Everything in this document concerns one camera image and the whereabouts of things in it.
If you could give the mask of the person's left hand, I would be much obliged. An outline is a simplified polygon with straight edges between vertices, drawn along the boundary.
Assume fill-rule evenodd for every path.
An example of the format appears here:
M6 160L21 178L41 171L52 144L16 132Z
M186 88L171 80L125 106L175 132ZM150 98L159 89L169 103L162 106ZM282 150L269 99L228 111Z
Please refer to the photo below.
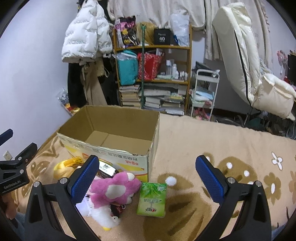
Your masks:
M6 217L10 220L13 220L16 217L16 205L11 193L6 193L1 197L1 199L5 205L4 212Z

